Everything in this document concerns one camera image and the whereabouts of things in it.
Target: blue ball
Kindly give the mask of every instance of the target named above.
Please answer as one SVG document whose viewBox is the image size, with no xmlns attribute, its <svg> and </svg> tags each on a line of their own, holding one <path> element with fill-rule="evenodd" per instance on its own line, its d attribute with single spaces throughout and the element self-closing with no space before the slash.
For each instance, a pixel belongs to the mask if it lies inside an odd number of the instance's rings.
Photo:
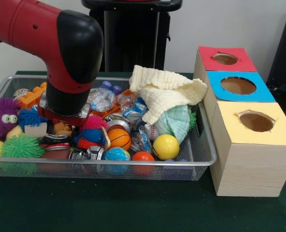
<svg viewBox="0 0 286 232">
<path fill-rule="evenodd" d="M 109 149 L 105 155 L 105 160 L 116 160 L 116 161 L 130 161 L 131 157 L 129 152 L 120 147 Z M 122 175 L 127 172 L 129 165 L 107 165 L 106 171 L 111 175 Z"/>
</svg>

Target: purple fuzzy toy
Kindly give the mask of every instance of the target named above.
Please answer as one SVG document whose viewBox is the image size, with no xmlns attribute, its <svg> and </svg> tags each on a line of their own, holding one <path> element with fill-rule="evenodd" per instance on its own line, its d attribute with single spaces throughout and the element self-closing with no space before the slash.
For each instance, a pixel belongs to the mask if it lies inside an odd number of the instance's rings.
<svg viewBox="0 0 286 232">
<path fill-rule="evenodd" d="M 0 140 L 18 124 L 18 112 L 19 100 L 0 98 Z"/>
</svg>

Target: metal mesh tray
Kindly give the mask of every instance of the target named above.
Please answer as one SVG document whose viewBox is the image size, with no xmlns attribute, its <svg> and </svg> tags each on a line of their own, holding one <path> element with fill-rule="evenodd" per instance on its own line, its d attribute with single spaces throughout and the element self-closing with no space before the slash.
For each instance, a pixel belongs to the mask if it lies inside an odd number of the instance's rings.
<svg viewBox="0 0 286 232">
<path fill-rule="evenodd" d="M 20 88 L 33 89 L 46 80 L 45 76 L 14 75 L 0 85 L 0 97 L 13 96 Z M 93 87 L 108 80 L 112 85 L 129 88 L 127 78 L 98 77 Z M 175 161 L 186 159 L 189 162 L 139 162 L 110 160 L 60 160 L 23 159 L 0 157 L 0 176 L 16 177 L 62 177 L 62 178 L 106 178 L 106 179 L 148 179 L 148 180 L 195 180 L 197 181 L 208 166 L 216 162 L 216 150 L 203 103 L 193 107 L 197 112 L 197 122 L 181 144 Z M 134 171 L 152 172 L 147 176 Z M 122 175 L 112 175 L 109 170 L 127 170 Z"/>
</svg>

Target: baseball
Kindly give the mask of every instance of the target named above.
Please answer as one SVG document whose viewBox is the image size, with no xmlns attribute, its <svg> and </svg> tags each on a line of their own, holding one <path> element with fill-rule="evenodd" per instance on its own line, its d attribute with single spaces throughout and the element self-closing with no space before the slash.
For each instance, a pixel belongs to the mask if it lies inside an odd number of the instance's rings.
<svg viewBox="0 0 286 232">
<path fill-rule="evenodd" d="M 154 141 L 159 136 L 159 133 L 154 125 L 151 125 L 149 130 L 146 129 L 146 134 L 151 141 Z"/>
</svg>

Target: box with round hole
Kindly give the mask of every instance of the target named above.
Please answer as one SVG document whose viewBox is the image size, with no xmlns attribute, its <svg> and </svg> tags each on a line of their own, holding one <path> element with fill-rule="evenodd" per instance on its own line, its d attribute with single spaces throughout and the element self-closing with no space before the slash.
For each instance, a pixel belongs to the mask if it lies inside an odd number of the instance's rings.
<svg viewBox="0 0 286 232">
<path fill-rule="evenodd" d="M 199 46 L 194 78 L 204 82 L 207 71 L 257 72 L 257 69 L 244 48 Z"/>
<path fill-rule="evenodd" d="M 218 101 L 275 102 L 257 72 L 207 71 L 205 83 L 208 90 L 203 99 L 210 125 Z"/>
<path fill-rule="evenodd" d="M 286 181 L 286 116 L 277 103 L 219 101 L 211 131 L 217 196 L 279 196 Z"/>
</svg>

